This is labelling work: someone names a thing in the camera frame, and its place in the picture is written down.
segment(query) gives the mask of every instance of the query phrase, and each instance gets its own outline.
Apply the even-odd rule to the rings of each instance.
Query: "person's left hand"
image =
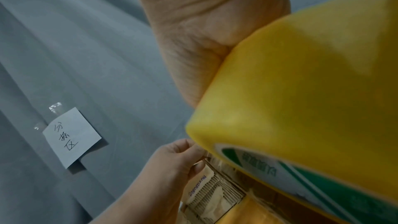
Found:
[[[205,167],[206,151],[190,139],[160,147],[127,191],[96,224],[174,224],[182,192]]]

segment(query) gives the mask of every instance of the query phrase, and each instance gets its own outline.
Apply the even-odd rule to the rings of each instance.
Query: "finger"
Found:
[[[182,153],[193,146],[195,142],[191,139],[178,139],[167,145],[168,149],[174,153]]]
[[[196,162],[201,160],[203,156],[206,154],[206,151],[197,144],[194,144],[192,147],[187,149],[186,151],[181,153],[183,161],[186,163],[188,167],[193,166]]]
[[[192,166],[188,173],[188,180],[195,177],[199,172],[204,169],[205,166],[206,164],[203,161],[200,161],[199,163]]]

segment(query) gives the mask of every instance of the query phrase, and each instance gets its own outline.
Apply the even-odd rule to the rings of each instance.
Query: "roll of yellow packing tape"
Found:
[[[217,157],[350,223],[398,223],[398,0],[331,0],[256,31],[187,125]]]

